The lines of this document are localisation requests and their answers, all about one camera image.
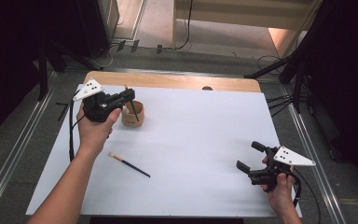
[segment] white paper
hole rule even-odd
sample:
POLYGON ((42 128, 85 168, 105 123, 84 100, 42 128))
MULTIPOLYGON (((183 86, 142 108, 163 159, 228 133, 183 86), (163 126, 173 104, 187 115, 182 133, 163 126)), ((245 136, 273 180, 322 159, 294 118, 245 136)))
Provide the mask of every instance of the white paper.
MULTIPOLYGON (((114 125, 94 164, 82 215, 129 217, 275 217, 266 193, 236 168, 263 169, 258 141, 276 147, 263 93, 134 88, 145 106, 140 128, 114 125), (108 156, 114 152, 151 178, 108 156)), ((105 86, 105 93, 123 87, 105 86)), ((80 103, 75 103, 74 120, 80 103)), ((69 165, 68 115, 51 150, 31 215, 69 165)), ((78 132, 74 131, 78 147, 78 132)))

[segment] black cable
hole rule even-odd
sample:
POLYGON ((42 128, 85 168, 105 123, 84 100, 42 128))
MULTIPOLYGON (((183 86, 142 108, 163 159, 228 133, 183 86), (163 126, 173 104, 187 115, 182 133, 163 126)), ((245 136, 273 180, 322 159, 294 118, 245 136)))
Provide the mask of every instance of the black cable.
POLYGON ((310 189, 310 193, 313 196, 313 199, 315 200, 316 203, 316 208, 318 210, 318 223, 321 223, 321 207, 319 206, 319 202, 318 202, 318 198, 316 197, 315 192, 312 190, 312 188, 310 187, 310 183, 307 181, 307 179, 295 168, 295 171, 298 173, 299 176, 301 176, 301 178, 304 180, 304 182, 307 184, 308 188, 310 189))
POLYGON ((73 122, 74 122, 74 99, 71 99, 71 105, 69 106, 69 161, 72 161, 75 157, 74 152, 74 132, 73 132, 73 122))
POLYGON ((188 20, 187 20, 187 27, 188 27, 188 30, 187 30, 187 40, 185 42, 185 44, 183 44, 181 47, 179 48, 176 48, 176 50, 178 49, 182 49, 188 42, 188 39, 190 38, 190 21, 191 21, 191 11, 193 10, 193 0, 191 0, 190 2, 190 10, 188 11, 188 20))
MULTIPOLYGON (((267 57, 276 58, 276 60, 274 61, 273 64, 282 61, 282 59, 280 59, 279 57, 274 56, 274 55, 264 55, 264 56, 261 56, 260 58, 257 59, 257 67, 258 67, 260 70, 263 70, 263 69, 264 69, 264 68, 262 68, 262 67, 260 66, 260 60, 263 59, 263 58, 267 58, 267 57)), ((270 75, 280 75, 280 74, 281 74, 281 71, 279 71, 278 68, 276 68, 275 71, 277 71, 278 73, 270 73, 270 72, 268 72, 268 74, 270 74, 270 75)))
POLYGON ((284 110, 287 106, 289 106, 290 103, 287 103, 284 107, 282 107, 281 109, 279 109, 277 112, 275 112, 275 114, 271 115, 271 117, 273 118, 275 115, 277 115, 279 112, 281 112, 282 110, 284 110))

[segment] gray floor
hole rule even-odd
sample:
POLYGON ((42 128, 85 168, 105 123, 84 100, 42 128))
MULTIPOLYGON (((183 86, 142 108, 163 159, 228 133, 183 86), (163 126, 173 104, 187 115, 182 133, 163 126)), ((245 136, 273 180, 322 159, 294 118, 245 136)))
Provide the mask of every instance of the gray floor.
MULTIPOLYGON (((252 74, 259 70, 257 59, 264 54, 273 54, 272 43, 266 33, 263 38, 259 38, 257 44, 252 41, 242 43, 248 46, 244 55, 233 54, 231 48, 241 47, 230 46, 226 53, 221 53, 225 48, 224 44, 218 44, 218 38, 211 40, 212 45, 221 47, 221 50, 206 52, 209 47, 203 48, 203 51, 195 52, 191 50, 173 51, 164 50, 161 54, 156 53, 156 49, 145 45, 147 48, 138 48, 135 53, 131 53, 131 46, 127 46, 122 51, 112 49, 112 59, 106 53, 102 58, 96 61, 101 64, 112 63, 104 68, 105 71, 119 69, 137 70, 155 70, 155 71, 174 71, 175 73, 199 73, 200 76, 218 77, 237 77, 242 78, 244 74, 252 74)), ((141 38, 141 43, 148 43, 147 38, 141 38)), ((198 41, 191 39, 192 49, 196 48, 198 41)), ((261 67, 272 63, 271 59, 264 59, 259 62, 261 67)), ((5 191, 0 197, 0 223, 24 223, 28 217, 25 214, 28 203, 33 195, 34 186, 38 181, 48 154, 54 144, 58 130, 62 126, 62 119, 59 117, 63 107, 57 103, 69 103, 75 92, 76 86, 83 82, 88 70, 81 64, 67 60, 68 66, 65 73, 54 74, 50 80, 52 90, 51 98, 48 101, 45 112, 37 123, 30 140, 24 149, 21 159, 9 179, 5 191)), ((282 85, 278 82, 277 75, 266 75, 258 79, 262 92, 266 98, 278 97, 283 95, 282 85)), ((11 149, 21 134, 21 130, 26 124, 36 106, 38 87, 35 87, 22 101, 18 108, 7 118, 0 128, 0 170, 5 164, 11 149)), ((332 161, 328 154, 328 147, 322 137, 318 124, 315 119, 309 115, 306 105, 301 104, 302 118, 309 131, 312 143, 314 144, 318 158, 327 174, 329 183, 333 187, 334 193, 338 198, 340 209, 342 210, 347 223, 358 223, 358 168, 350 163, 338 163, 332 161)), ((296 125, 293 122, 290 109, 286 107, 281 113, 273 118, 274 125, 279 136, 280 142, 304 153, 304 147, 298 135, 296 125)), ((300 202, 303 211, 304 223, 317 223, 318 216, 321 216, 321 223, 335 223, 331 218, 326 199, 321 193, 320 187, 316 181, 314 172, 310 168, 298 167, 298 171, 305 176, 310 183, 310 188, 315 192, 317 202, 320 205, 321 213, 319 215, 315 199, 310 188, 303 183, 303 194, 300 202)), ((79 223, 88 223, 88 217, 82 217, 79 223)), ((245 223, 278 223, 276 218, 253 218, 245 219, 245 223)))

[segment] cable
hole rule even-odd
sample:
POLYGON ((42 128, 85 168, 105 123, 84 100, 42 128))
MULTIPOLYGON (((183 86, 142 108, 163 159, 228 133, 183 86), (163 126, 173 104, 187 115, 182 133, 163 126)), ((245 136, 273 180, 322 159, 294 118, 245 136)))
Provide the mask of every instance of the cable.
POLYGON ((319 202, 318 202, 318 198, 316 197, 315 192, 312 190, 312 188, 310 187, 310 183, 307 181, 307 179, 295 168, 295 171, 298 173, 299 176, 301 176, 301 178, 304 180, 304 182, 307 184, 308 188, 310 189, 310 193, 313 196, 313 199, 316 202, 316 208, 318 210, 318 223, 321 223, 321 207, 319 206, 319 202))
POLYGON ((188 27, 188 30, 187 30, 187 40, 185 42, 185 44, 183 44, 181 47, 179 48, 176 48, 175 50, 178 50, 178 49, 182 49, 188 42, 188 39, 190 38, 190 21, 191 21, 191 11, 193 10, 193 0, 191 0, 190 2, 190 10, 188 11, 188 20, 187 20, 187 27, 188 27))
POLYGON ((96 65, 98 65, 98 66, 100 66, 100 67, 107 67, 107 66, 109 66, 110 64, 112 64, 112 62, 113 62, 113 56, 112 56, 112 49, 113 48, 115 48, 115 47, 117 47, 118 45, 114 45, 112 48, 110 48, 110 50, 109 50, 109 56, 110 56, 110 63, 108 63, 108 64, 98 64, 98 63, 96 63, 95 61, 93 61, 92 59, 89 59, 92 63, 95 63, 96 65))
POLYGON ((74 128, 72 125, 74 123, 74 99, 71 99, 71 104, 69 106, 69 161, 72 161, 75 157, 74 151, 74 128))
MULTIPOLYGON (((261 56, 260 58, 257 59, 257 67, 258 67, 260 70, 263 70, 263 69, 264 69, 264 68, 262 68, 262 67, 260 66, 260 60, 263 59, 263 58, 267 58, 267 57, 276 58, 276 60, 274 61, 273 64, 282 61, 281 58, 279 58, 279 57, 277 57, 277 56, 274 56, 274 55, 264 55, 264 56, 261 56)), ((277 71, 278 73, 270 73, 270 72, 269 72, 268 74, 270 74, 270 75, 280 75, 280 74, 281 74, 281 71, 279 71, 278 68, 275 69, 275 71, 277 71)))

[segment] hand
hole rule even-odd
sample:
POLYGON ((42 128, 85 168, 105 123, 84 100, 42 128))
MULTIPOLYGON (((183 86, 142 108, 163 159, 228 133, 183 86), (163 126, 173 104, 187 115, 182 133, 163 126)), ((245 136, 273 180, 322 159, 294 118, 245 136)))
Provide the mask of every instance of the hand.
MULTIPOLYGON (((267 163, 268 158, 265 157, 262 162, 267 163)), ((268 193, 269 205, 278 216, 295 208, 292 201, 293 181, 294 179, 292 176, 289 175, 286 177, 286 174, 280 173, 277 176, 277 186, 274 190, 268 193)), ((262 185, 261 188, 267 189, 267 186, 262 185)))
POLYGON ((89 119, 83 118, 84 111, 81 106, 76 116, 77 120, 81 119, 78 122, 80 147, 77 154, 86 153, 95 159, 103 150, 106 138, 113 131, 112 126, 120 116, 120 112, 120 109, 112 111, 104 123, 91 122, 89 119))

